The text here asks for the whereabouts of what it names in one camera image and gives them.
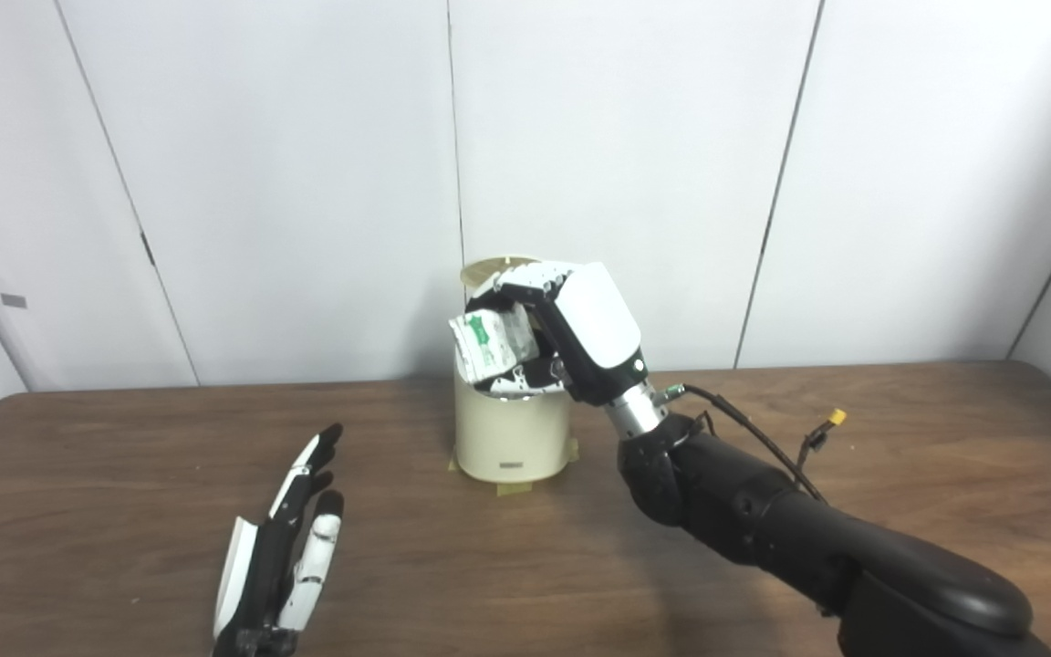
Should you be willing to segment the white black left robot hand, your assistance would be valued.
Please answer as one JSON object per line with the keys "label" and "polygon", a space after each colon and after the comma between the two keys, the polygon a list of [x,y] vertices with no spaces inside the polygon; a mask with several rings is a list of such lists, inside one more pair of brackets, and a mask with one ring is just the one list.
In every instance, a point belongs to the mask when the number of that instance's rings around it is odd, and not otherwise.
{"label": "white black left robot hand", "polygon": [[339,423],[310,438],[260,523],[239,516],[213,616],[213,656],[293,656],[326,586],[345,515],[328,470]]}

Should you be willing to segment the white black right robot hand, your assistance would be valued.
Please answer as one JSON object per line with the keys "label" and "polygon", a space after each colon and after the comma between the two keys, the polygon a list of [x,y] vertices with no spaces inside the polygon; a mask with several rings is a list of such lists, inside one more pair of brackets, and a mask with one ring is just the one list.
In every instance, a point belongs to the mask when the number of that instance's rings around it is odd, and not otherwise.
{"label": "white black right robot hand", "polygon": [[601,263],[526,259],[493,271],[450,329],[463,378],[500,398],[565,391],[618,406],[648,381],[637,320]]}

